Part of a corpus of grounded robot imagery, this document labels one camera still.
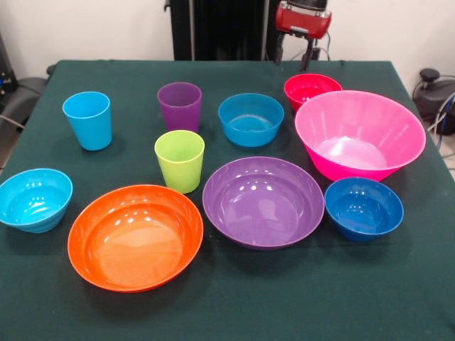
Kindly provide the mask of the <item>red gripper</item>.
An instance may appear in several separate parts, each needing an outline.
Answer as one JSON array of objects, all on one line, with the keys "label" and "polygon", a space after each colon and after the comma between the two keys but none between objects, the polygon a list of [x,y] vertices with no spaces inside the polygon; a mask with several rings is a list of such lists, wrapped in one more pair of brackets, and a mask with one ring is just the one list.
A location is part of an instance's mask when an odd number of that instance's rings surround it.
[{"label": "red gripper", "polygon": [[314,54],[314,41],[327,33],[332,13],[327,1],[280,1],[275,22],[279,32],[275,45],[274,64],[280,65],[285,35],[305,37],[307,47],[302,55],[300,71],[306,72]]}]

